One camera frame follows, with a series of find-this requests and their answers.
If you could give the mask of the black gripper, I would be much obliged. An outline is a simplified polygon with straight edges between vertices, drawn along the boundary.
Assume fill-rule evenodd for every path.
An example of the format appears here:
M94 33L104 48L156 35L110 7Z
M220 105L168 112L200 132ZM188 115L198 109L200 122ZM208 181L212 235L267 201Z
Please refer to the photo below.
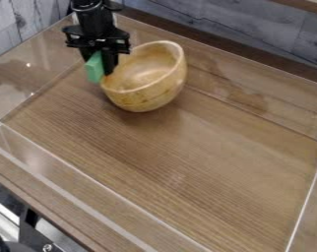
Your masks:
M129 53L129 34L114 25L112 11L104 6L74 8L78 24L62 28L67 47L78 48L83 61L101 51L104 72L108 76L118 64L117 53Z

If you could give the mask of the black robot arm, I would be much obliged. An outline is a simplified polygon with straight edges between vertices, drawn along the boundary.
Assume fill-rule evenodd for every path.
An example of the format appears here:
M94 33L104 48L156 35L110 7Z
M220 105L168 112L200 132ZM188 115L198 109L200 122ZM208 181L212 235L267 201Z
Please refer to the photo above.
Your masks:
M113 0L71 0L77 24L61 29L66 46L79 51L85 62L98 55L105 76L114 71L118 56L129 53L129 33L117 28L114 18L121 8Z

